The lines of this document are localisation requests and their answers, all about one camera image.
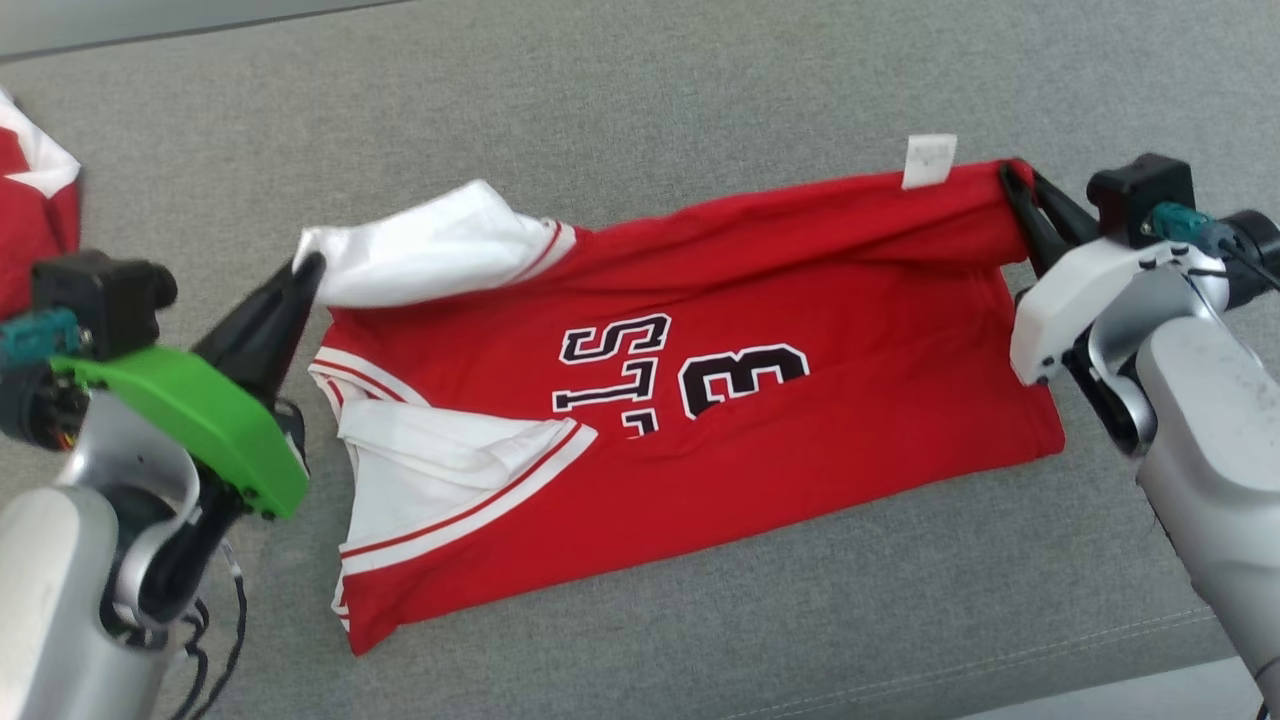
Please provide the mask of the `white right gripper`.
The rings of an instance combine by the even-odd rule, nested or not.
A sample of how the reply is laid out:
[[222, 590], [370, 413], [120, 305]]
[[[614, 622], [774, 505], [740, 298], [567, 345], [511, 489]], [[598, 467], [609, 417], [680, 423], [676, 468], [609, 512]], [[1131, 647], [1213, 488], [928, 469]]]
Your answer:
[[1215, 320], [1228, 310], [1222, 260], [1188, 243], [1097, 240], [1098, 222], [1039, 172], [1028, 182], [1002, 161], [998, 177], [1039, 279], [1018, 304], [1010, 343], [1023, 384], [1055, 377], [1079, 338], [1091, 361], [1117, 363], [1172, 319]]

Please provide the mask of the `red jersey with white sleeves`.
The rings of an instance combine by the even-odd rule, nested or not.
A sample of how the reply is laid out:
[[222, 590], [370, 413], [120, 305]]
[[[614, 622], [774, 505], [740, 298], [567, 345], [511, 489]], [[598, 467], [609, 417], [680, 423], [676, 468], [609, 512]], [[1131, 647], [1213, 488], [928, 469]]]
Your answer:
[[1060, 454], [1009, 360], [1002, 170], [847, 176], [588, 228], [488, 182], [298, 259], [355, 496], [332, 602], [403, 626]]

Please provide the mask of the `red shorts with white stripe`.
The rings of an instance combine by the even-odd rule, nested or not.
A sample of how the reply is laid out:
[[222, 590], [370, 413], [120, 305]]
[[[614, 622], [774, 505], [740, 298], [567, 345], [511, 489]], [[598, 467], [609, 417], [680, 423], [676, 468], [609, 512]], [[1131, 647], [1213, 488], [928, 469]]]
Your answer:
[[81, 245], [81, 164], [0, 86], [0, 322], [29, 307], [36, 263]]

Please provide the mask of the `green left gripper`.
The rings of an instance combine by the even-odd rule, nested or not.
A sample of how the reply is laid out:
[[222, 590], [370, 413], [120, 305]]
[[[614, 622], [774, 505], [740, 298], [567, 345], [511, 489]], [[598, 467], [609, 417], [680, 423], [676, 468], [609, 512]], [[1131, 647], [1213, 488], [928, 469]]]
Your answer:
[[76, 443], [81, 465], [145, 456], [184, 480], [187, 454], [244, 492], [253, 512], [292, 518], [308, 473], [261, 404], [280, 393], [325, 266], [319, 252], [298, 268], [285, 263], [192, 346], [195, 355], [154, 345], [106, 363], [51, 357], [56, 374], [90, 391]]

